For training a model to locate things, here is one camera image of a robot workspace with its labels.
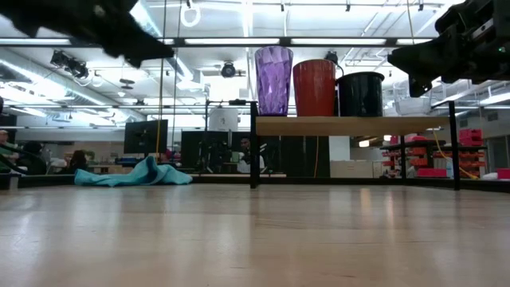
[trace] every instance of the yellow cable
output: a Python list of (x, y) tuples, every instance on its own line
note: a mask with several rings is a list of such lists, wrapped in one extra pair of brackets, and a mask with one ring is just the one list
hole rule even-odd
[[(452, 160), (451, 158), (449, 158), (448, 156), (445, 155), (445, 153), (443, 152), (443, 150), (441, 150), (441, 145), (439, 144), (439, 140), (437, 139), (437, 135), (436, 135), (436, 132), (435, 131), (432, 131), (434, 134), (433, 134), (433, 137), (434, 139), (436, 140), (436, 145), (437, 145), (437, 149), (439, 149), (439, 152), (441, 153), (441, 156), (444, 157), (445, 159), (447, 160)], [(459, 169), (464, 172), (468, 177), (470, 177), (471, 179), (478, 179), (477, 176), (475, 175), (472, 175), (470, 173), (468, 173), (467, 171), (465, 171), (462, 167), (459, 167)]]

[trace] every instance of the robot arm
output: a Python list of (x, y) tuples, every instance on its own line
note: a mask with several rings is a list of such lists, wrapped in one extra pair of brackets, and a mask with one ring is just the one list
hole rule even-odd
[(410, 95), (420, 97), (432, 81), (510, 81), (510, 1), (467, 0), (436, 21), (440, 36), (396, 49), (388, 56), (409, 74)]

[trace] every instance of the cardboard box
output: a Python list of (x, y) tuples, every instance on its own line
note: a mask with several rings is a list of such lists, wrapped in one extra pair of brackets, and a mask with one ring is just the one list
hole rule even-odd
[(371, 161), (331, 161), (331, 177), (335, 179), (373, 179), (374, 164)]

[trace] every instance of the cable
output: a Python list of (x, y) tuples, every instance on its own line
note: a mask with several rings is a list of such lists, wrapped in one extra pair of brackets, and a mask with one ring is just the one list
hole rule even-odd
[(413, 20), (411, 20), (411, 8), (410, 8), (409, 0), (407, 0), (407, 17), (409, 18), (409, 27), (411, 28), (411, 39), (413, 39), (413, 45), (414, 45), (416, 43), (414, 42)]
[[(433, 133), (433, 137), (434, 139), (436, 140), (436, 145), (437, 145), (437, 149), (439, 150), (439, 152), (441, 153), (441, 156), (447, 160), (452, 160), (451, 158), (449, 158), (448, 156), (445, 155), (445, 153), (443, 152), (443, 150), (441, 150), (441, 145), (439, 144), (439, 140), (437, 139), (437, 135), (436, 135), (436, 132), (435, 131), (432, 131)], [(478, 179), (477, 176), (475, 175), (472, 175), (470, 173), (468, 173), (467, 171), (465, 171), (462, 167), (459, 167), (459, 169), (464, 172), (469, 178), (471, 179)]]
[[(181, 35), (181, 26), (177, 27), (177, 37), (180, 37)], [(179, 48), (175, 50), (175, 59), (179, 58)], [(175, 136), (175, 102), (177, 101), (177, 71), (174, 73), (174, 116), (172, 118), (172, 141), (171, 141), (171, 147), (172, 152), (174, 151), (174, 136)]]
[[(163, 15), (163, 39), (167, 35), (167, 9), (165, 9), (165, 13)], [(163, 118), (163, 65), (164, 65), (164, 58), (161, 58), (161, 68), (159, 73), (159, 106), (158, 106), (158, 134), (156, 136), (156, 160), (158, 162), (161, 161), (161, 157), (159, 156), (159, 142), (161, 141), (161, 119)]]
[(319, 136), (317, 136), (316, 169), (313, 171), (313, 178), (317, 177), (317, 164), (319, 163)]
[(339, 67), (339, 68), (340, 68), (340, 70), (342, 71), (342, 77), (343, 77), (343, 76), (345, 76), (345, 72), (343, 71), (343, 68), (342, 68), (342, 67), (340, 67), (340, 65), (337, 65), (337, 67)]

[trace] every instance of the purple vase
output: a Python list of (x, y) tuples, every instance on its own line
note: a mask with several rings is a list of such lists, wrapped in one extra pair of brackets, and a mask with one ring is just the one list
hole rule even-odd
[(270, 46), (255, 52), (258, 109), (261, 116), (287, 116), (293, 52)]

